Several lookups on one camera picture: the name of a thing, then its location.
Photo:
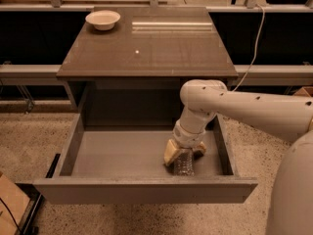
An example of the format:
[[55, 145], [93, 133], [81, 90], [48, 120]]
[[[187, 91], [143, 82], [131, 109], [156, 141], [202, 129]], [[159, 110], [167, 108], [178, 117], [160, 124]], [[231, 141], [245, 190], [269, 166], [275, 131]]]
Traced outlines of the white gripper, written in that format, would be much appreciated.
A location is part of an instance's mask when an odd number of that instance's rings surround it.
[[164, 164], [166, 166], [171, 165], [180, 155], [180, 147], [193, 148], [193, 154], [195, 157], [201, 157], [206, 152], [206, 146], [202, 142], [205, 131], [200, 133], [192, 133], [185, 130], [180, 121], [177, 120], [173, 128], [173, 139], [167, 141], [164, 151]]

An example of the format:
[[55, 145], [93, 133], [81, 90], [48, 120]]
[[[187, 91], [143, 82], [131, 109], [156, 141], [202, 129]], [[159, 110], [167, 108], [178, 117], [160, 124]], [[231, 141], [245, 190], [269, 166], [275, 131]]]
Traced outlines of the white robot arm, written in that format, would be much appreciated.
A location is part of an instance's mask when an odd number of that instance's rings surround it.
[[184, 109], [164, 151], [171, 165], [186, 151], [204, 152], [204, 130], [216, 115], [291, 143], [274, 181], [266, 235], [313, 235], [313, 104], [310, 97], [229, 91], [219, 80], [190, 80]]

